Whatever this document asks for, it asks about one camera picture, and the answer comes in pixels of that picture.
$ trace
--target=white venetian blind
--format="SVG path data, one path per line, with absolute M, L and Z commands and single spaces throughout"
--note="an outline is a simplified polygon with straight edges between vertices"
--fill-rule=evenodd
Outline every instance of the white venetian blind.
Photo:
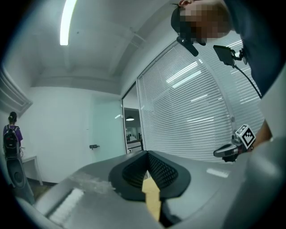
M 175 43 L 138 80 L 146 150 L 222 162 L 213 151 L 231 139 L 229 113 L 205 64 Z
M 213 49 L 214 45 L 227 46 L 238 53 L 243 47 L 241 38 L 235 32 L 231 32 L 226 37 L 208 43 L 206 46 L 196 44 L 195 47 L 199 51 L 199 57 L 211 68 L 212 74 L 214 74 L 214 77 L 219 80 L 220 85 L 223 87 L 232 107 L 236 128 L 238 129 L 243 124 L 248 124 L 257 133 L 264 120 L 257 106 L 260 98 L 242 73 L 219 61 Z M 248 64 L 245 65 L 243 61 L 236 61 L 236 65 L 249 77 L 257 88 L 256 83 L 251 77 L 250 66 Z

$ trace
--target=black backpack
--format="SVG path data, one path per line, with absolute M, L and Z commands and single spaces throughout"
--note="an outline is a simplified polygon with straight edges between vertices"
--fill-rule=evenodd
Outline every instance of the black backpack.
M 3 137 L 3 149 L 6 158 L 17 157 L 20 152 L 20 145 L 16 135 L 16 130 L 19 127 L 14 127 L 13 129 L 10 125 L 7 125 L 7 131 L 4 133 Z

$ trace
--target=white sticker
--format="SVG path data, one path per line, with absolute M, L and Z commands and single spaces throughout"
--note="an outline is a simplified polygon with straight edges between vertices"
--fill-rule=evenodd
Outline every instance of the white sticker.
M 215 169 L 207 169 L 206 172 L 208 174 L 212 174 L 214 176 L 223 177 L 223 178 L 227 178 L 229 175 L 229 172 L 227 172 L 227 171 L 219 171 L 219 170 L 215 170 Z

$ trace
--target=table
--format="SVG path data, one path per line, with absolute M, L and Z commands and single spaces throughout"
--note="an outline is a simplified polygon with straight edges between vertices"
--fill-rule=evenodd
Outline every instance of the table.
M 42 186 L 43 185 L 43 181 L 42 181 L 42 176 L 41 176 L 41 173 L 40 173 L 40 169 L 39 169 L 39 166 L 38 166 L 38 161 L 37 161 L 37 156 L 36 155 L 28 155 L 28 156 L 23 156 L 22 157 L 22 162 L 25 163 L 25 162 L 28 162 L 28 161 L 32 161 L 34 160 L 34 166 L 35 166 L 35 170 L 37 172 L 37 178 L 40 182 L 40 185 Z

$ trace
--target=purple shirt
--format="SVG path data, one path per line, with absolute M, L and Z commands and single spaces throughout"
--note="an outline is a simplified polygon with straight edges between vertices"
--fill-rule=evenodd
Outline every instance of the purple shirt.
M 10 128 L 11 128 L 11 129 L 15 129 L 16 126 L 10 125 Z M 3 136 L 4 136 L 4 134 L 5 134 L 6 132 L 7 132 L 7 125 L 4 126 Z M 22 137 L 22 134 L 21 134 L 21 131 L 20 131 L 20 128 L 19 128 L 19 127 L 18 127 L 17 130 L 16 130 L 16 137 L 17 137 L 17 139 L 18 139 L 18 141 L 19 141 L 19 144 L 21 145 L 21 141 L 23 140 L 23 137 Z

